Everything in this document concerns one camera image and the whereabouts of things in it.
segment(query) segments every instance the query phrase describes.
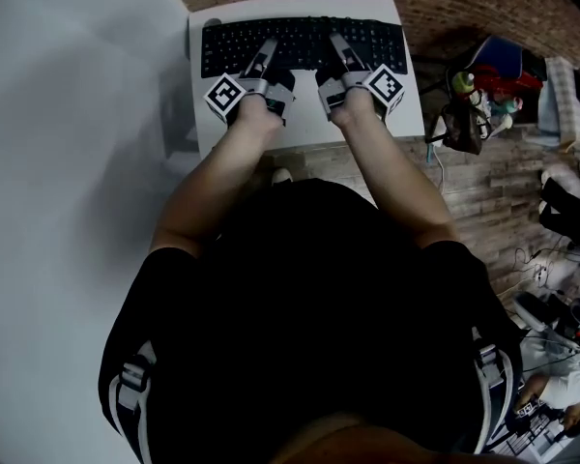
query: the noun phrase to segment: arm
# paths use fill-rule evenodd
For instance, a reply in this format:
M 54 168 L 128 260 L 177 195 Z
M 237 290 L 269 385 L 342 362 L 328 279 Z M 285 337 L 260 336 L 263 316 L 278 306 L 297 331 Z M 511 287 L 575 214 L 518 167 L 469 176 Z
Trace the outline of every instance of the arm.
M 529 401 L 533 397 L 540 398 L 541 394 L 545 390 L 545 387 L 548 385 L 548 381 L 550 381 L 550 377 L 548 375 L 543 375 L 537 373 L 533 375 L 524 385 L 524 389 L 520 393 L 520 398 L 515 403 L 515 407 L 513 408 L 515 411 L 519 411 L 525 405 L 529 403 Z
M 151 252 L 177 247 L 198 257 L 217 236 L 281 119 L 262 97 L 241 100 L 236 122 L 215 149 L 178 186 L 161 214 Z
M 378 208 L 408 229 L 420 247 L 459 239 L 445 200 L 378 120 L 369 92 L 352 88 L 332 120 L 344 134 Z

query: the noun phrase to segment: white wall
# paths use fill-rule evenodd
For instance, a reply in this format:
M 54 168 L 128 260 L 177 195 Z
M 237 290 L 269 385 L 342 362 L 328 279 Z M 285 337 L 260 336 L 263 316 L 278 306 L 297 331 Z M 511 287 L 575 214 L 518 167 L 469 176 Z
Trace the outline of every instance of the white wall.
M 97 376 L 178 181 L 186 25 L 180 0 L 0 0 L 0 464 L 135 462 Z

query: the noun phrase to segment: red object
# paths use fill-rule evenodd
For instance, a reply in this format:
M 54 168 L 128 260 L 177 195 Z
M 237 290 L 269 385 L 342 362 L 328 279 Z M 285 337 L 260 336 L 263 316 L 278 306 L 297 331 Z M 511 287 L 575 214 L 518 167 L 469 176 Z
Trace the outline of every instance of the red object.
M 475 76 L 475 88 L 486 91 L 492 97 L 494 93 L 503 96 L 516 97 L 528 93 L 530 90 L 540 91 L 543 83 L 522 71 L 518 78 L 502 78 L 491 66 L 474 64 L 470 70 Z

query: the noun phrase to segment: black keyboard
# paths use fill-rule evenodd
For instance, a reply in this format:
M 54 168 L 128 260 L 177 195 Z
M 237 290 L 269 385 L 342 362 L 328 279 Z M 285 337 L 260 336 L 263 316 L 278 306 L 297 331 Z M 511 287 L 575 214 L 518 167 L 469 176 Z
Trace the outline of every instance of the black keyboard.
M 329 41 L 340 33 L 364 63 L 376 70 L 387 64 L 408 73 L 402 27 L 377 20 L 335 17 L 290 17 L 245 20 L 202 30 L 202 77 L 239 73 L 268 38 L 279 41 L 273 64 L 277 69 L 323 69 L 334 60 Z

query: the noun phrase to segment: desk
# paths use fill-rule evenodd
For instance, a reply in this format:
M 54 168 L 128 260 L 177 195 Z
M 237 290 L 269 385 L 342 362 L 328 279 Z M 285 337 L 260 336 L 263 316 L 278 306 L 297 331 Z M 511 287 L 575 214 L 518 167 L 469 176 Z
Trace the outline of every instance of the desk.
M 195 128 L 200 156 L 206 157 L 226 131 L 225 125 L 204 102 L 204 94 L 217 81 L 215 77 L 201 76 L 202 28 L 211 18 L 221 22 L 234 22 L 256 18 L 304 17 L 304 16 L 352 17 L 377 19 L 400 24 L 393 0 L 248 0 L 223 5 L 189 15 L 189 51 L 191 79 L 195 108 Z M 424 135 L 421 104 L 415 71 L 408 44 L 405 43 L 408 73 L 395 77 L 404 86 L 401 104 L 387 119 L 387 126 L 394 136 Z M 296 100 L 288 110 L 287 126 L 271 145 L 271 149 L 332 143 L 343 141 L 339 129 L 327 121 L 318 97 L 316 71 L 293 71 L 296 76 L 294 94 Z

